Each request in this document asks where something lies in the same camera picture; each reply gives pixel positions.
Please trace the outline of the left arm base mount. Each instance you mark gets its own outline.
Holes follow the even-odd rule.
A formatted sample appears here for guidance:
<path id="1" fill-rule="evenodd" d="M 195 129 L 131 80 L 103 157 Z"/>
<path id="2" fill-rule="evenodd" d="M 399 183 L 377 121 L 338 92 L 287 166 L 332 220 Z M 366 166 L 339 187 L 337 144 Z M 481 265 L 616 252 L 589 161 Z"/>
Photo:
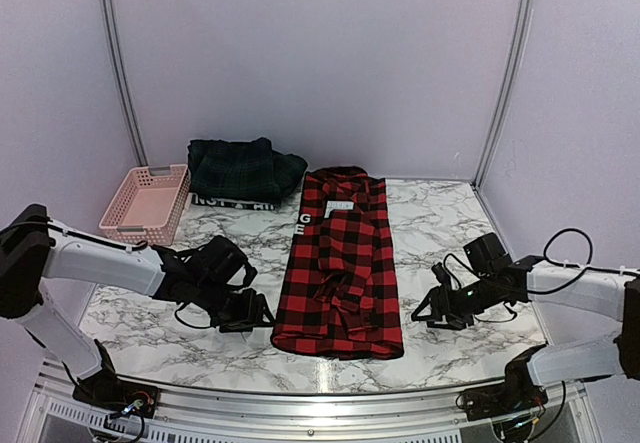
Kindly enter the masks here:
<path id="1" fill-rule="evenodd" d="M 160 396 L 156 386 L 126 380 L 82 381 L 74 384 L 74 400 L 109 410 L 116 415 L 141 415 L 151 419 Z"/>

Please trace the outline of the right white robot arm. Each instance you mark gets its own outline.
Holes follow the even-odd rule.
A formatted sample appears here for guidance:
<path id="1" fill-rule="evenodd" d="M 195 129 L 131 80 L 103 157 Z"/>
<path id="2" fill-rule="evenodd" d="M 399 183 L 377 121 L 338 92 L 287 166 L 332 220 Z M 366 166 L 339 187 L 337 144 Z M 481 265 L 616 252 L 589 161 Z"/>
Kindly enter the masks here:
<path id="1" fill-rule="evenodd" d="M 490 401 L 515 411 L 553 383 L 610 376 L 638 379 L 638 270 L 596 267 L 590 260 L 554 261 L 548 254 L 515 260 L 494 233 L 466 244 L 464 253 L 463 267 L 475 282 L 456 287 L 446 263 L 435 264 L 438 283 L 413 311 L 413 321 L 461 331 L 484 311 L 516 303 L 553 314 L 544 321 L 550 342 L 509 361 L 500 384 L 464 392 L 467 407 Z"/>

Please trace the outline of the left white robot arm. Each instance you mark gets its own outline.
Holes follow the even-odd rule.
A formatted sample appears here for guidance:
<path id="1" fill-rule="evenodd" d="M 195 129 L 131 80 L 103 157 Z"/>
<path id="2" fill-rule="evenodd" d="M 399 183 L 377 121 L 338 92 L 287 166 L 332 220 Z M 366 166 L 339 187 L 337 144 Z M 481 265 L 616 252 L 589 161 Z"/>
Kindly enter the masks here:
<path id="1" fill-rule="evenodd" d="M 216 236 L 186 250 L 147 241 L 127 244 L 52 219 L 43 205 L 26 207 L 1 230 L 1 317 L 17 323 L 66 368 L 74 386 L 106 408 L 125 401 L 126 386 L 108 351 L 55 302 L 50 281 L 112 287 L 184 310 L 194 306 L 222 333 L 269 328 L 275 319 L 252 287 L 245 253 Z"/>

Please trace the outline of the green plaid skirt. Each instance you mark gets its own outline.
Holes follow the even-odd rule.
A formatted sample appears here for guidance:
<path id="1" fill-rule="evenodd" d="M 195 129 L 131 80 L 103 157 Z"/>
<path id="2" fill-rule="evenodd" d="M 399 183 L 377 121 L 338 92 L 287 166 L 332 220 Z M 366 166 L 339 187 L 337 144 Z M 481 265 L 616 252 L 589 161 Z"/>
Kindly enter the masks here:
<path id="1" fill-rule="evenodd" d="M 192 140 L 191 191 L 201 197 L 278 205 L 298 187 L 308 167 L 295 154 L 273 149 L 269 139 L 250 142 Z"/>

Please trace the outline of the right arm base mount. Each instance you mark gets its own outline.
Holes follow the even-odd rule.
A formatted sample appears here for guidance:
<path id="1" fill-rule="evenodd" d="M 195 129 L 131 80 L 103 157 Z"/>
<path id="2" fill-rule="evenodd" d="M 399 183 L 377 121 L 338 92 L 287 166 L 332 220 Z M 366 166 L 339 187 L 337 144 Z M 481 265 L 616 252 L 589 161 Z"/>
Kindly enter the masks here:
<path id="1" fill-rule="evenodd" d="M 497 383 L 465 389 L 455 404 L 469 421 L 476 421 L 541 408 L 547 402 L 547 393 L 540 387 L 522 389 Z"/>

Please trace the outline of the red black plaid shirt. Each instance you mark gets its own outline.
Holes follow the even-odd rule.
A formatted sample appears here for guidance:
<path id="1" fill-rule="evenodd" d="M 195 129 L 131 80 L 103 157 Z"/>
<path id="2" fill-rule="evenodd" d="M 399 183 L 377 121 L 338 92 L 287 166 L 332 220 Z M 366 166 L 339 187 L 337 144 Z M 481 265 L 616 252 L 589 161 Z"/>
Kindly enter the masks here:
<path id="1" fill-rule="evenodd" d="M 271 343 L 340 360 L 403 356 L 385 180 L 359 167 L 305 175 Z"/>

